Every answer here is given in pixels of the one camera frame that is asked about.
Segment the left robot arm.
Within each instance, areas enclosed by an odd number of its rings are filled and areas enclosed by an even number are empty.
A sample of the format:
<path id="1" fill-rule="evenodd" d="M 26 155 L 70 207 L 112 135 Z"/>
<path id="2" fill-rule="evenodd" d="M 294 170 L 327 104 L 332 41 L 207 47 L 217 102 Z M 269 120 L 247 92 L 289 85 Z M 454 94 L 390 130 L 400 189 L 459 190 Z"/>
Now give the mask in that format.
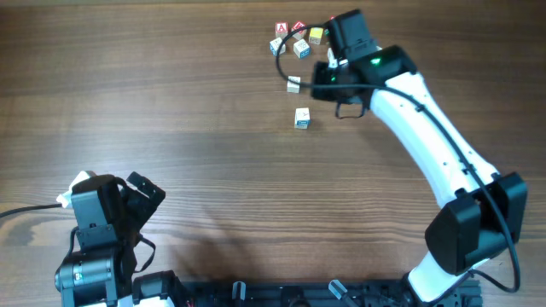
<path id="1" fill-rule="evenodd" d="M 135 248 L 153 242 L 142 227 L 165 199 L 163 189 L 132 172 L 126 179 L 81 171 L 57 196 L 77 220 L 67 255 L 55 272 L 63 307 L 193 306 L 195 297 L 171 270 L 146 274 Z"/>

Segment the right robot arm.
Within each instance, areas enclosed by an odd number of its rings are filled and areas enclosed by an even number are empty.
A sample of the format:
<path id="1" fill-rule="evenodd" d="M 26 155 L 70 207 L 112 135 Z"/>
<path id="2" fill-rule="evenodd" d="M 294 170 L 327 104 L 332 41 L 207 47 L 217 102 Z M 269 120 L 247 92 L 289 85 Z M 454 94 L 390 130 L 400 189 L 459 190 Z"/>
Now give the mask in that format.
<path id="1" fill-rule="evenodd" d="M 465 141 L 430 94 L 416 64 L 399 46 L 380 48 L 359 10 L 326 23 L 329 62 L 315 65 L 311 94 L 337 105 L 358 104 L 398 138 L 427 179 L 438 215 L 425 232 L 427 254 L 406 275 L 412 304 L 434 305 L 480 266 L 514 252 L 527 187 L 500 174 Z"/>

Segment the blue letter D block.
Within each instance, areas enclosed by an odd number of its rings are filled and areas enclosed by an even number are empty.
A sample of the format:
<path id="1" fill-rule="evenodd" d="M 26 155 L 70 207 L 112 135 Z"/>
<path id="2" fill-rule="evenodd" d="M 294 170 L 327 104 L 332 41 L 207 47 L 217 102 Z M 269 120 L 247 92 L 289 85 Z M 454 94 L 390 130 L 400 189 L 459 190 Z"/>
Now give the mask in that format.
<path id="1" fill-rule="evenodd" d="M 308 107 L 295 109 L 294 128 L 306 130 L 311 122 L 311 113 Z"/>

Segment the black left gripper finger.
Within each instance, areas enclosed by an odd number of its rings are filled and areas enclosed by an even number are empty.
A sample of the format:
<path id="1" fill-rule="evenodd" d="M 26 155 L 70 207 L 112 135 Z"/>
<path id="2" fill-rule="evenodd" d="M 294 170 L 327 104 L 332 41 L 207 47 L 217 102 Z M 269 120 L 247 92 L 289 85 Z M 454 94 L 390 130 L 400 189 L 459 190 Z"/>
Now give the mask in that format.
<path id="1" fill-rule="evenodd" d="M 162 188 L 135 171 L 128 176 L 127 182 L 135 187 L 133 190 L 141 192 L 152 201 L 154 204 L 154 212 L 166 197 L 166 192 Z"/>
<path id="2" fill-rule="evenodd" d="M 131 226 L 141 230 L 154 214 L 154 204 L 146 195 L 131 188 L 122 188 L 121 196 L 126 204 Z"/>

